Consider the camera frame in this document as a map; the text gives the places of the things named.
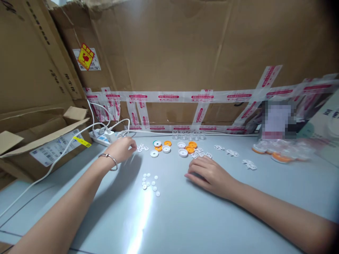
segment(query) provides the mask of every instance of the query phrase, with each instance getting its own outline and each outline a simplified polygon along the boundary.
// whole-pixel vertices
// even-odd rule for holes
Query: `hand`
[[[206,181],[193,175],[193,172],[203,176]],[[193,159],[185,177],[205,190],[230,200],[240,183],[231,177],[218,163],[207,156]]]
[[[113,144],[111,144],[104,153],[111,155],[117,163],[127,160],[131,155],[137,150],[137,144],[134,139],[131,137],[119,138]],[[112,159],[112,167],[115,166],[115,163]]]

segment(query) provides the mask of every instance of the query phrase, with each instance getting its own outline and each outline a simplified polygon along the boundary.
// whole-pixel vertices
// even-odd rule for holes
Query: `person's left hand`
[[[134,139],[131,137],[119,138],[113,144],[111,144],[106,151],[103,153],[108,153],[111,155],[117,163],[127,160],[131,155],[137,150],[137,144]]]

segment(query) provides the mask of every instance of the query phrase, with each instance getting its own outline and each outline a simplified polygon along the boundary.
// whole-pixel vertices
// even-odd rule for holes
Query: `bracelet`
[[[113,156],[111,156],[111,155],[109,155],[108,153],[102,153],[102,154],[100,154],[99,156],[98,156],[98,158],[100,157],[100,156],[105,156],[106,158],[107,157],[110,157],[113,161],[114,161],[114,163],[115,163],[115,165],[116,165],[116,169],[110,169],[110,171],[117,171],[118,170],[118,164],[117,164],[117,161],[113,158]]]

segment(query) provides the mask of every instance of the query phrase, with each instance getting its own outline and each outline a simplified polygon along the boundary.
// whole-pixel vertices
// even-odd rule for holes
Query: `forearm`
[[[263,220],[306,253],[325,253],[338,226],[242,183],[237,185],[231,201]]]
[[[23,236],[12,253],[67,253],[107,169],[96,161]]]

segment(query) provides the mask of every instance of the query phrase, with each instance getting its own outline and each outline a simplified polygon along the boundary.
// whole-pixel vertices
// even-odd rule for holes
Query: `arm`
[[[207,182],[191,174],[193,172]],[[240,183],[207,156],[192,160],[185,177],[243,207],[306,253],[326,253],[334,240],[338,229],[334,222]]]
[[[136,150],[130,137],[118,139],[104,153],[120,163]],[[111,158],[98,158],[71,189],[13,247],[16,253],[67,253],[101,180],[115,166]]]

